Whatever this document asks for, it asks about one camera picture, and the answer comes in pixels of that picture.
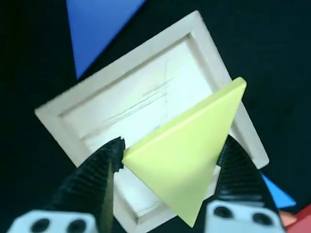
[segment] screw hole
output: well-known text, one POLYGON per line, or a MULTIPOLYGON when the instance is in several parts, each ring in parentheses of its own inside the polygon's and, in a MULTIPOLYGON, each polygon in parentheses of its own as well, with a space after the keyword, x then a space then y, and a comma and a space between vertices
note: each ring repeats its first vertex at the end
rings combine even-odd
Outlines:
POLYGON ((271 218, 265 214, 257 213, 253 215, 253 221, 265 225, 265 226, 271 226, 273 224, 271 218))
POLYGON ((50 224, 50 220, 47 218, 42 218, 38 221, 36 221, 32 226, 31 226, 31 231, 33 233, 41 233, 44 232, 50 224))
POLYGON ((233 218, 232 212, 224 206, 218 206, 214 210, 214 214, 219 216, 219 217, 223 217, 223 218, 233 218))
POLYGON ((86 222, 82 219, 71 222, 67 228, 68 233, 83 233, 86 229, 86 222))

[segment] tray rim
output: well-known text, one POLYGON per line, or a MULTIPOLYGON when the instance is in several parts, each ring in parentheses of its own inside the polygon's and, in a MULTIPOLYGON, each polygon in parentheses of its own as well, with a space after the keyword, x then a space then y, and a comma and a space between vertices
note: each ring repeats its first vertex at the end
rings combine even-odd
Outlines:
MULTIPOLYGON (((203 58, 204 65, 211 73, 212 84, 209 83, 209 85, 213 92, 232 81, 200 13, 194 11, 75 87, 35 109, 36 116, 76 166, 90 156, 91 151, 64 122, 62 116, 185 36, 189 36, 194 42, 203 58)), ((252 156, 256 167, 259 169, 267 165, 268 155, 242 102, 233 124, 241 136, 242 146, 252 156)), ((216 169, 214 183, 210 186, 206 198, 214 192, 218 173, 219 169, 216 169)), ((157 213, 153 213, 151 218, 137 217, 115 188, 114 216, 127 232, 144 233, 176 215, 168 207, 161 207, 157 208, 157 213)))

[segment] black background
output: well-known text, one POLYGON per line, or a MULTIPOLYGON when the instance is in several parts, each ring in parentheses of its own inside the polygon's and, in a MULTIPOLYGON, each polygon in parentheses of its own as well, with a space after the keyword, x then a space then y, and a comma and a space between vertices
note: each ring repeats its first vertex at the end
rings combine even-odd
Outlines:
MULTIPOLYGON (((0 3, 0 232, 48 200, 74 165, 34 109, 74 86, 65 1, 0 3)), ((83 75, 108 65, 193 10, 199 10, 270 157, 262 169, 289 193, 297 212, 311 203, 310 3, 294 0, 147 0, 83 75)), ((179 218, 154 232, 203 232, 179 218)), ((115 232, 122 228, 115 222, 115 232)))

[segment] blue shape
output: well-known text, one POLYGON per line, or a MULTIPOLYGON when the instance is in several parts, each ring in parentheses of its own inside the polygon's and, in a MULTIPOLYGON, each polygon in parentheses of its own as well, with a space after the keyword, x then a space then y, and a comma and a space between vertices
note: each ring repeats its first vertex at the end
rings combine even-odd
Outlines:
POLYGON ((145 0, 67 0, 77 78, 108 46, 145 0))
POLYGON ((283 192, 279 187, 277 187, 271 180, 269 180, 265 175, 261 173, 263 180, 265 181, 276 207, 281 209, 285 207, 295 206, 296 201, 292 199, 288 194, 283 192))

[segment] yellow triangle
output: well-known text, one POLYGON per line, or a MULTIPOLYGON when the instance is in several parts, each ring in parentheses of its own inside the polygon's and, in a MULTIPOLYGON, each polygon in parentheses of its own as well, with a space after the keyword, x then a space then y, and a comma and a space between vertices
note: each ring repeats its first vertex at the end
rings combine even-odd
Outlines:
POLYGON ((191 227, 245 88, 236 78, 124 153, 124 165, 191 227))

